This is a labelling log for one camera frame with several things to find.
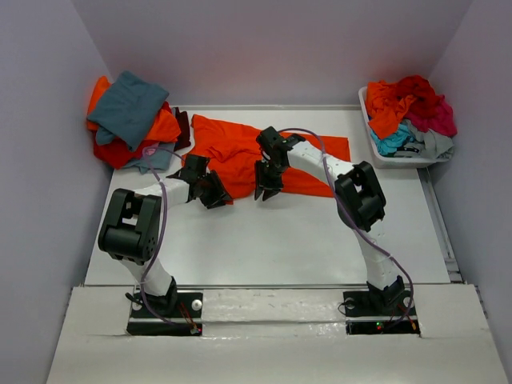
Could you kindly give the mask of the dark maroon t shirt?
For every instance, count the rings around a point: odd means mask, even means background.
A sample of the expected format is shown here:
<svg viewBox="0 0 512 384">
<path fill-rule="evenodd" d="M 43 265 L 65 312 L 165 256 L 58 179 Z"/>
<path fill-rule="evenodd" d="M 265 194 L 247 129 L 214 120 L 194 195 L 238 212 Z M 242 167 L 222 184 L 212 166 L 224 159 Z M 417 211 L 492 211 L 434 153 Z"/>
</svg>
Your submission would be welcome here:
<svg viewBox="0 0 512 384">
<path fill-rule="evenodd" d="M 175 150 L 181 150 L 189 147 L 190 142 L 190 121 L 188 113 L 184 110 L 180 110 L 178 107 L 172 109 L 175 119 L 178 122 L 180 134 L 177 137 L 177 141 L 174 145 Z"/>
</svg>

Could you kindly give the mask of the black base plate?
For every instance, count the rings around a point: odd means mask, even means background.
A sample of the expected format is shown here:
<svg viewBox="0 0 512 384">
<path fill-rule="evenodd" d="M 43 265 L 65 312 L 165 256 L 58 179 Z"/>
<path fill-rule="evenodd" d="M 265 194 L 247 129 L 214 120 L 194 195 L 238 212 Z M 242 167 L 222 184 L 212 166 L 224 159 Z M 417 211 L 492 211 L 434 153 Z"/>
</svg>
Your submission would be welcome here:
<svg viewBox="0 0 512 384">
<path fill-rule="evenodd" d="M 130 314 L 126 332 L 131 336 L 201 337 L 203 292 L 179 290 L 178 300 L 168 314 L 155 317 L 144 305 L 138 289 L 125 293 L 130 301 Z"/>
<path fill-rule="evenodd" d="M 410 301 L 410 292 L 406 290 L 398 301 L 387 309 L 377 309 L 370 303 L 369 293 L 364 290 L 353 290 L 343 293 L 342 303 L 338 311 L 345 316 L 348 335 L 384 335 L 384 334 L 416 334 L 420 335 L 420 327 L 416 309 L 412 306 L 405 315 Z"/>
</svg>

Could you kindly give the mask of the orange folded t shirt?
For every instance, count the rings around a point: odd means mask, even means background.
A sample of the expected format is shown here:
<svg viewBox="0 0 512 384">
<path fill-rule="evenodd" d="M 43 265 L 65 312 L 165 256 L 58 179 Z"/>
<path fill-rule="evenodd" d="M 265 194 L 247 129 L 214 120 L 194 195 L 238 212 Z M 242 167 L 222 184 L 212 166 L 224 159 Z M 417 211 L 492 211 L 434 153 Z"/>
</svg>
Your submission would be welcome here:
<svg viewBox="0 0 512 384">
<path fill-rule="evenodd" d="M 93 93 L 90 98 L 90 103 L 87 110 L 88 114 L 93 110 L 96 106 L 97 101 L 103 95 L 103 93 L 111 86 L 112 83 L 108 82 L 107 77 L 101 76 L 95 86 Z M 98 131 L 98 125 L 89 122 L 86 116 L 86 126 L 88 130 L 92 130 L 95 133 Z M 168 102 L 165 100 L 160 111 L 158 112 L 157 117 L 154 120 L 154 123 L 150 129 L 150 132 L 145 137 L 145 140 L 151 140 L 156 142 L 174 142 L 177 140 L 177 137 L 180 134 L 180 129 L 178 126 L 178 122 L 173 116 Z"/>
</svg>

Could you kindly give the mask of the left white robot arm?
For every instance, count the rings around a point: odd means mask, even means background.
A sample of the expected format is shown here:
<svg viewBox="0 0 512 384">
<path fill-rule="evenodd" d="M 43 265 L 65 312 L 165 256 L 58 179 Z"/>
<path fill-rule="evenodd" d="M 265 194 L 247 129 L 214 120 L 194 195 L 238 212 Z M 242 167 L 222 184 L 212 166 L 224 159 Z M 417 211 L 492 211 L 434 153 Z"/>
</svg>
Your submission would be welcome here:
<svg viewBox="0 0 512 384">
<path fill-rule="evenodd" d="M 168 318 L 178 302 L 177 283 L 158 260 L 168 209 L 196 199 L 213 209 L 232 200 L 217 172 L 208 169 L 209 162 L 190 155 L 181 169 L 152 186 L 116 189 L 99 231 L 99 249 L 128 269 L 142 304 L 160 317 Z"/>
</svg>

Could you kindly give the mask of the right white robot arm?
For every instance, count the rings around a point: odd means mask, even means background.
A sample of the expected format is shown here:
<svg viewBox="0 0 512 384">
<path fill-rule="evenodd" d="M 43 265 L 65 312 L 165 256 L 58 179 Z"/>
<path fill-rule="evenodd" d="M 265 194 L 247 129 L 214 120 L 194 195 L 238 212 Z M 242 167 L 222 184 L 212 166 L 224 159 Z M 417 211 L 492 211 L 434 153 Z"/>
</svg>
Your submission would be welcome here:
<svg viewBox="0 0 512 384">
<path fill-rule="evenodd" d="M 283 137 L 275 128 L 262 130 L 256 142 L 262 158 L 255 163 L 254 198 L 263 201 L 284 188 L 283 175 L 300 170 L 325 183 L 336 201 L 338 215 L 358 240 L 366 264 L 368 303 L 379 314 L 393 309 L 405 291 L 397 263 L 377 243 L 373 225 L 385 216 L 386 199 L 374 168 L 368 162 L 353 164 L 328 154 L 323 139 L 309 132 L 319 143 L 314 146 L 296 129 Z"/>
</svg>

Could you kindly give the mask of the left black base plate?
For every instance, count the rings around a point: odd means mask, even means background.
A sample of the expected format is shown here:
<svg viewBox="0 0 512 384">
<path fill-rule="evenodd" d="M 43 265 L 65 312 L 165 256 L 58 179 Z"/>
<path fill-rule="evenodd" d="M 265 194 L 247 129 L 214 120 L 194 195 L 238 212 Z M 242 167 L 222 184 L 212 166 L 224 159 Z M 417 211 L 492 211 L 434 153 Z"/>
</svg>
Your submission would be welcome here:
<svg viewBox="0 0 512 384">
<path fill-rule="evenodd" d="M 179 290 L 178 300 L 168 314 L 155 317 L 144 305 L 138 289 L 125 293 L 130 301 L 130 314 L 126 332 L 131 336 L 201 337 L 203 292 Z"/>
</svg>

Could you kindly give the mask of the white laundry basket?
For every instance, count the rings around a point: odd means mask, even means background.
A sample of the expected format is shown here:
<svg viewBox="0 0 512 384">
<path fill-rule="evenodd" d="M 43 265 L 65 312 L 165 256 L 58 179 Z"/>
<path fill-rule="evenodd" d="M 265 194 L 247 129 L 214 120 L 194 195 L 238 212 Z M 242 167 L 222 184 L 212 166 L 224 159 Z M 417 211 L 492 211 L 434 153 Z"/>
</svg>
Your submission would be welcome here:
<svg viewBox="0 0 512 384">
<path fill-rule="evenodd" d="M 376 144 L 372 139 L 370 132 L 371 128 L 369 126 L 369 116 L 366 110 L 366 90 L 367 87 L 364 86 L 358 91 L 358 98 L 360 102 L 360 107 L 362 111 L 362 118 L 364 121 L 364 130 L 366 140 L 368 142 L 368 147 L 370 148 L 370 155 L 372 158 L 372 164 L 379 169 L 421 169 L 427 168 L 428 166 L 432 166 L 436 163 L 444 163 L 448 162 L 448 158 L 436 158 L 436 159 L 428 159 L 428 158 L 395 158 L 395 157 L 383 157 L 377 150 Z"/>
</svg>

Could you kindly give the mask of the teal folded t shirt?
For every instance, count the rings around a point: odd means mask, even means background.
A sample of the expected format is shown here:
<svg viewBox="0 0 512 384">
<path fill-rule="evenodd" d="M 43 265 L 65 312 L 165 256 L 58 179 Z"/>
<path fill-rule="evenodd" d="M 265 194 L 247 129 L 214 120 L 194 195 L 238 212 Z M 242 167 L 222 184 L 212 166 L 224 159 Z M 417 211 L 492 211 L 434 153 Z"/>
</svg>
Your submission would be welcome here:
<svg viewBox="0 0 512 384">
<path fill-rule="evenodd" d="M 98 125 L 95 141 L 104 146 L 116 138 L 135 151 L 150 132 L 169 92 L 125 70 L 108 87 L 88 114 Z"/>
</svg>

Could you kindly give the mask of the cyan crumpled t shirt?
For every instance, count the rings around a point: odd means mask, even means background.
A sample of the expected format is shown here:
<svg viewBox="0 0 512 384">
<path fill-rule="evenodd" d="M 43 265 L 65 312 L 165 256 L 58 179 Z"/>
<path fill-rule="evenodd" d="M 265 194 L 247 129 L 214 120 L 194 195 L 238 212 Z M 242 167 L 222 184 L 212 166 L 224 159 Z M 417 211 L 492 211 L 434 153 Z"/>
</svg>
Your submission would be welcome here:
<svg viewBox="0 0 512 384">
<path fill-rule="evenodd" d="M 400 123 L 398 129 L 384 139 L 380 139 L 372 130 L 370 136 L 376 145 L 377 152 L 385 157 L 393 156 L 400 147 L 413 141 L 409 128 L 404 123 Z"/>
</svg>

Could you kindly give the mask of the red crumpled t shirt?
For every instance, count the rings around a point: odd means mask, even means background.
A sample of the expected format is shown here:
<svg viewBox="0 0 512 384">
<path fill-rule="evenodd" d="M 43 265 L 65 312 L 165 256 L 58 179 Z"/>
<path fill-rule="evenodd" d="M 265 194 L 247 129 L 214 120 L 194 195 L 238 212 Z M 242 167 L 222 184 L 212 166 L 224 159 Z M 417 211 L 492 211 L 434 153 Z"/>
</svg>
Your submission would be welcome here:
<svg viewBox="0 0 512 384">
<path fill-rule="evenodd" d="M 396 85 L 397 96 L 405 98 L 412 96 L 409 112 L 420 118 L 433 118 L 441 97 L 436 94 L 429 81 L 419 75 L 407 76 Z"/>
</svg>

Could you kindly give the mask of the orange t shirt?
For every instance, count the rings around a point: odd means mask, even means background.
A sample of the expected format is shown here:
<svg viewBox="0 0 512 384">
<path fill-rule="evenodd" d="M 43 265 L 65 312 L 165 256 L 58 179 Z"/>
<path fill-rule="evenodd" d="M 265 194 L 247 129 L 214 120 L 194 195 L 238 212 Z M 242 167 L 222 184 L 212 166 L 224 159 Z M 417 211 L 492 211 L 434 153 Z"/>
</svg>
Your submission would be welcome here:
<svg viewBox="0 0 512 384">
<path fill-rule="evenodd" d="M 210 159 L 208 167 L 215 170 L 233 199 L 254 196 L 254 164 L 262 158 L 256 137 L 259 130 L 234 122 L 192 117 L 194 147 L 185 155 L 198 155 Z M 351 162 L 348 138 L 321 136 L 326 152 Z M 282 192 L 319 197 L 332 197 L 329 187 L 306 172 L 289 168 L 282 176 Z"/>
<path fill-rule="evenodd" d="M 103 93 L 111 86 L 112 83 L 108 82 L 107 77 L 101 76 L 95 86 L 93 93 L 90 98 L 90 103 L 87 110 L 88 114 L 93 110 L 96 106 L 97 101 L 103 95 Z M 98 125 L 89 122 L 86 116 L 86 126 L 88 130 L 92 130 L 95 133 L 98 131 Z M 180 134 L 180 129 L 178 126 L 178 122 L 173 116 L 168 102 L 165 100 L 160 111 L 158 112 L 157 117 L 154 120 L 154 123 L 150 129 L 150 132 L 145 137 L 145 140 L 151 140 L 156 142 L 174 142 L 177 140 L 177 137 Z"/>
</svg>

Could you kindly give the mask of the grey-blue bottom t shirt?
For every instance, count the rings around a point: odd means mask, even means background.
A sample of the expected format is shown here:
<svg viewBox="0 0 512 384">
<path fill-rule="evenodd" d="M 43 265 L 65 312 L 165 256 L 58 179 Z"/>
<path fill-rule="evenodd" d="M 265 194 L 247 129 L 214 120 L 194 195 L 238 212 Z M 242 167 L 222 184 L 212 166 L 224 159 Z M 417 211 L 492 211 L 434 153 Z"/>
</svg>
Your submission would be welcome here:
<svg viewBox="0 0 512 384">
<path fill-rule="evenodd" d="M 168 170 L 173 157 L 174 145 L 174 143 L 160 143 L 158 151 L 154 155 L 147 157 L 155 170 Z M 150 171 L 150 166 L 144 156 L 128 161 L 122 168 L 137 170 L 140 174 L 146 174 Z"/>
</svg>

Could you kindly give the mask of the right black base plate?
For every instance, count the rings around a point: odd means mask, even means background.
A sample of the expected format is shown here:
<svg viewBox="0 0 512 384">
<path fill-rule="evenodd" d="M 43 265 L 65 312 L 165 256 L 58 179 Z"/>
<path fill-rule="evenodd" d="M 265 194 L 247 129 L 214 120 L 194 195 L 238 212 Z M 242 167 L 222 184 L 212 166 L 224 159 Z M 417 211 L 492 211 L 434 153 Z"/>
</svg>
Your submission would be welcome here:
<svg viewBox="0 0 512 384">
<path fill-rule="evenodd" d="M 377 309 L 370 303 L 369 293 L 364 290 L 353 290 L 343 293 L 342 303 L 338 311 L 345 316 L 348 335 L 384 335 L 384 334 L 416 334 L 420 335 L 420 327 L 416 309 L 412 306 L 405 315 L 410 301 L 410 292 L 406 290 L 398 301 L 387 309 Z"/>
</svg>

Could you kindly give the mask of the red folded t shirt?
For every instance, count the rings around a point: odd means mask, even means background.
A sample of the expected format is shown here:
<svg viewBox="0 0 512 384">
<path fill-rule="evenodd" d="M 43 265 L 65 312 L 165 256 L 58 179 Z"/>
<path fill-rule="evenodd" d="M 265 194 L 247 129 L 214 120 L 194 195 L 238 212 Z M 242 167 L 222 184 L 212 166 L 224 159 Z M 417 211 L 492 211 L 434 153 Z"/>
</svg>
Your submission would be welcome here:
<svg viewBox="0 0 512 384">
<path fill-rule="evenodd" d="M 113 140 L 111 143 L 99 145 L 93 141 L 94 156 L 115 170 L 123 168 L 132 160 L 139 160 L 142 157 L 142 151 L 148 147 L 157 144 L 156 141 L 145 140 L 134 151 L 130 151 L 127 144 L 122 140 Z"/>
</svg>

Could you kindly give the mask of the grey crumpled t shirt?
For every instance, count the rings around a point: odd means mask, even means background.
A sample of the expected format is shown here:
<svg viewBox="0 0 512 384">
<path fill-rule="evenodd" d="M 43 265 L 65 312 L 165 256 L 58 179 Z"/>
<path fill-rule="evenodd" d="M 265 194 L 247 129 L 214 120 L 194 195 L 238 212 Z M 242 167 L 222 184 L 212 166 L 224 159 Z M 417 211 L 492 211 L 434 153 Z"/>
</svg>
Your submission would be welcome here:
<svg viewBox="0 0 512 384">
<path fill-rule="evenodd" d="M 408 119 L 404 119 L 402 124 L 410 136 L 401 147 L 407 154 L 437 161 L 447 161 L 454 155 L 454 143 L 451 138 L 433 130 L 422 132 Z"/>
</svg>

